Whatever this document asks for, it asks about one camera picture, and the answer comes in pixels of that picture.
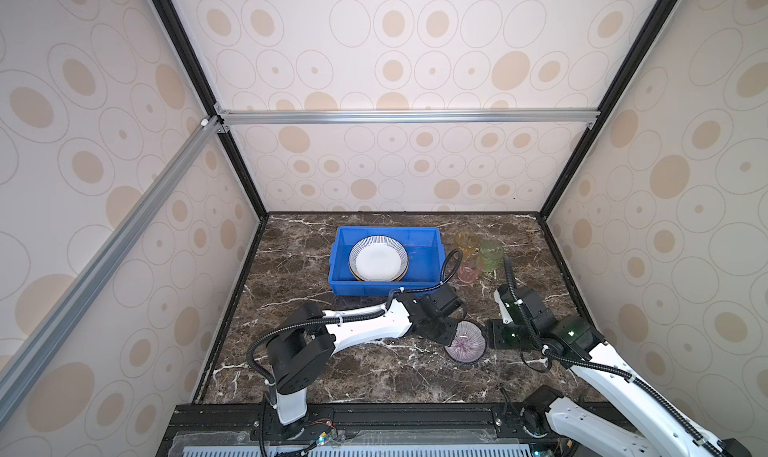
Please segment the purple striped small bowl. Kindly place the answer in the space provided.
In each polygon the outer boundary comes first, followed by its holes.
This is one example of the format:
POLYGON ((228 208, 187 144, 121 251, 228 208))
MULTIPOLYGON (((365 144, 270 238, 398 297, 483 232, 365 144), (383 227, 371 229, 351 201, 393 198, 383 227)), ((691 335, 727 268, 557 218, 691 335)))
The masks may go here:
POLYGON ((486 338, 479 326, 461 321, 451 344, 445 346, 447 355, 455 362, 473 364, 480 360, 487 348, 486 338))

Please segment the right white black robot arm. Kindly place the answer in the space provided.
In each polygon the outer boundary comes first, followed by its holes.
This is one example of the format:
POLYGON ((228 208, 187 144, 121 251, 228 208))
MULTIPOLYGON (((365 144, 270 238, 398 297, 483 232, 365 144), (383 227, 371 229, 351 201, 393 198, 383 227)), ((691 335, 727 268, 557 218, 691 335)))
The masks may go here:
POLYGON ((602 456, 747 456, 735 438, 720 439, 640 377, 587 320, 557 319, 528 287, 501 285, 494 293, 500 318, 488 321, 490 347, 542 355, 599 391, 633 426, 632 431, 542 386, 522 403, 520 420, 533 438, 558 434, 602 456))

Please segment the black striped rim white plate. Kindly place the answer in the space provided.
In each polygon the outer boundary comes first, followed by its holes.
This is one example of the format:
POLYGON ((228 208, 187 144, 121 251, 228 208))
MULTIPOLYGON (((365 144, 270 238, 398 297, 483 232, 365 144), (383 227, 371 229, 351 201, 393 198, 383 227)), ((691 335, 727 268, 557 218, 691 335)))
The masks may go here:
POLYGON ((361 239, 350 250, 348 267, 364 282, 392 282, 405 276, 409 257, 396 239, 374 235, 361 239))

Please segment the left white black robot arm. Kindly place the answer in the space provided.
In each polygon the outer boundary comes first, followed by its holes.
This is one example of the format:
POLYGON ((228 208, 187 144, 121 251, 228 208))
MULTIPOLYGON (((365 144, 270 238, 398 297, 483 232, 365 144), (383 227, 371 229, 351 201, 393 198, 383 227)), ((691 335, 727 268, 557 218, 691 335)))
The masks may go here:
POLYGON ((452 314, 463 307, 447 283, 426 289, 399 287, 381 304, 349 310, 323 310, 308 302, 253 341, 245 358, 264 378, 266 400, 279 424, 289 427, 306 420, 307 388, 333 355, 408 334, 448 346, 459 326, 452 314))

